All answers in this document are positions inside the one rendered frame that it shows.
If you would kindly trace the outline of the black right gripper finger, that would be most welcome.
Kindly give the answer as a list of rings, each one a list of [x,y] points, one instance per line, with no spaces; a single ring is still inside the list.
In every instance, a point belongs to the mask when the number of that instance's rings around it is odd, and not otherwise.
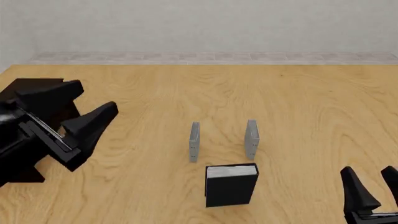
[[[398,169],[392,166],[387,166],[381,171],[381,175],[389,187],[398,207]]]
[[[355,171],[346,166],[340,171],[344,192],[345,213],[371,213],[379,208],[381,203],[362,184]]]

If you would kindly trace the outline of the thick grey book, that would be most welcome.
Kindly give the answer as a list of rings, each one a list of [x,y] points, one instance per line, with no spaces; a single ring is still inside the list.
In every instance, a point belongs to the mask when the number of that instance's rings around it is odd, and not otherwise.
[[[255,119],[249,119],[247,122],[246,132],[244,136],[245,153],[249,160],[254,160],[259,145],[259,140],[260,137],[257,127],[257,121]]]

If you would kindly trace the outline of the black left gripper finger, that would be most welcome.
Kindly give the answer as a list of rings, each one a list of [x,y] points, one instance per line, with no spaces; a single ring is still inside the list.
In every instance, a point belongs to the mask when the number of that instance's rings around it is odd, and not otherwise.
[[[75,171],[90,158],[104,130],[118,113],[117,104],[110,101],[85,115],[61,123],[66,131],[63,142],[73,150],[80,150],[65,163],[69,171]]]
[[[49,87],[16,91],[20,107],[36,117],[51,117],[63,110],[84,92],[79,80],[61,82]]]

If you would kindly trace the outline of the thin grey book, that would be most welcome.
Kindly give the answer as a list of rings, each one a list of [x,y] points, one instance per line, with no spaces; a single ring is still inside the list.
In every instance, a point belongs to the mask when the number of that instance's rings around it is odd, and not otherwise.
[[[197,162],[200,149],[200,123],[193,122],[189,137],[189,160]]]

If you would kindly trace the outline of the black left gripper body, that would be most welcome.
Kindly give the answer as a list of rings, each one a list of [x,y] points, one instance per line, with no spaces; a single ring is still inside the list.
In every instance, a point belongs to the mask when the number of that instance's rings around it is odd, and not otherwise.
[[[60,124],[57,114],[51,117],[36,117],[34,114],[23,110],[19,100],[6,101],[6,145],[16,146],[17,141],[23,136],[38,138],[40,142],[47,146],[54,158],[68,162],[80,152],[78,149],[71,149],[62,140],[61,136],[51,127],[51,122]]]

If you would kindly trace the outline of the black book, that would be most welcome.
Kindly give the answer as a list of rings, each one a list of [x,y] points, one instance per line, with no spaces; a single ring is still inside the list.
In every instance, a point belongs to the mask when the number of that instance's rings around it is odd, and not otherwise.
[[[258,177],[259,171],[255,163],[206,166],[205,206],[248,204]]]

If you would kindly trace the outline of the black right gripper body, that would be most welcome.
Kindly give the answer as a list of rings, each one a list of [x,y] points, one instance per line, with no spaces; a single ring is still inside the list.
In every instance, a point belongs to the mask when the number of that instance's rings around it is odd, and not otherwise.
[[[398,212],[345,212],[345,220],[347,224],[398,224]]]

